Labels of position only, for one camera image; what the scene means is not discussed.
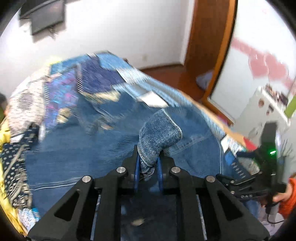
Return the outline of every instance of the brown door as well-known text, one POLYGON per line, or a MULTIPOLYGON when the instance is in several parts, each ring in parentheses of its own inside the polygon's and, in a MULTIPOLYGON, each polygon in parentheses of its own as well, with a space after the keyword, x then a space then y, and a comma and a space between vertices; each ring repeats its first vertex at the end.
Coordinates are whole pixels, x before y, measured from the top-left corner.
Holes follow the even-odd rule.
POLYGON ((197 77, 214 69, 226 25, 229 0, 195 0, 185 67, 197 77))

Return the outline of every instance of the black cable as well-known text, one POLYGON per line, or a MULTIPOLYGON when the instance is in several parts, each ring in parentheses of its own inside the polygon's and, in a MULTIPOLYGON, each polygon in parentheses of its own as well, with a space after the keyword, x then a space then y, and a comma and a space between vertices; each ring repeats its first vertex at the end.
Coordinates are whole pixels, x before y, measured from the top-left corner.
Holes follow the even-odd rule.
POLYGON ((281 222, 285 221, 285 220, 283 219, 282 221, 275 222, 275 223, 274 223, 274 222, 270 222, 270 221, 268 220, 269 215, 270 215, 270 214, 267 215, 267 222, 269 222, 270 224, 277 224, 277 223, 281 223, 281 222))

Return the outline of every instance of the silver bolt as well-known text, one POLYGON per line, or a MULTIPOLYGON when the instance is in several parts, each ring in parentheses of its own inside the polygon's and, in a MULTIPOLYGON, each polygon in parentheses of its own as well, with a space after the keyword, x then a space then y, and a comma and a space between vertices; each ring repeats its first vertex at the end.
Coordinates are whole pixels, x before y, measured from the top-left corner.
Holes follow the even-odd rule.
POLYGON ((179 167, 172 167, 172 172, 173 173, 178 173, 180 171, 181 171, 181 169, 179 167))
POLYGON ((118 173, 124 173, 124 172, 126 171, 126 169, 125 169, 124 167, 118 167, 118 168, 116 169, 116 171, 117 171, 118 173))
POLYGON ((84 176, 84 177, 82 178, 82 181, 83 181, 84 183, 88 183, 90 180, 91 180, 91 177, 90 177, 90 176, 84 176))
POLYGON ((213 176, 207 176, 206 177, 206 180, 209 182, 209 183, 213 183, 215 181, 215 178, 213 176))

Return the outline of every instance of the person's hand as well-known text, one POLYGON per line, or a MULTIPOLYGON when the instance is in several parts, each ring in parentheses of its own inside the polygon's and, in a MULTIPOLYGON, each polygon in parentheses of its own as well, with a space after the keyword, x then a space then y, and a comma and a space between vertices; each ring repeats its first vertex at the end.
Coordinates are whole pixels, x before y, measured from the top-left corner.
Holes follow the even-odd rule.
POLYGON ((292 193, 293 193, 293 187, 292 187, 291 183, 287 183, 286 192, 285 193, 277 193, 272 198, 272 201, 273 202, 280 202, 280 201, 285 202, 292 196, 292 193))

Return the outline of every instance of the bed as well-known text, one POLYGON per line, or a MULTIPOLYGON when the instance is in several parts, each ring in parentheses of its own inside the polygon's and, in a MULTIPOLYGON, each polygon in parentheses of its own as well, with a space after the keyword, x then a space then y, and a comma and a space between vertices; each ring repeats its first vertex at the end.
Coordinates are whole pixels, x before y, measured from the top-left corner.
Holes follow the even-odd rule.
MULTIPOLYGON (((51 66, 45 66, 26 78, 9 100, 8 115, 1 124, 1 146, 6 143, 5 145, 9 145, 9 147, 4 145, 3 148, 7 147, 7 150, 15 148, 17 143, 26 138, 26 130, 31 122, 40 126, 35 131, 35 135, 41 142, 52 128, 67 122, 72 115, 71 108, 77 104, 77 92, 90 101, 113 100, 118 98, 120 93, 126 92, 135 100, 145 102, 152 107, 178 107, 193 104, 201 110, 207 125, 218 142, 227 136, 227 147, 232 145, 240 150, 248 148, 248 142, 242 135, 231 131, 219 117, 206 107, 195 102, 185 93, 145 75, 109 52, 78 56, 51 66), (85 70, 83 65, 86 62, 92 66, 92 70, 87 73, 82 70, 85 70), (89 73, 96 71, 96 68, 104 70, 100 72, 100 84, 92 85, 93 76, 89 73), (108 71, 111 71, 112 74, 116 72, 122 79, 118 80, 108 71)), ((32 126, 30 128, 32 128, 31 133, 36 130, 32 126)), ((0 180, 1 220, 13 232, 17 231, 26 235, 40 217, 38 210, 32 205, 32 195, 29 194, 30 187, 26 182, 26 177, 18 176, 19 182, 16 182, 16 186, 21 183, 22 187, 18 190, 17 201, 15 201, 15 195, 11 194, 15 190, 6 192, 7 180, 12 179, 10 176, 7 179, 6 168, 7 166, 12 168, 11 163, 7 160, 0 163, 0 171, 2 172, 0 180)), ((244 167, 251 174, 258 171, 254 163, 244 163, 244 167)))

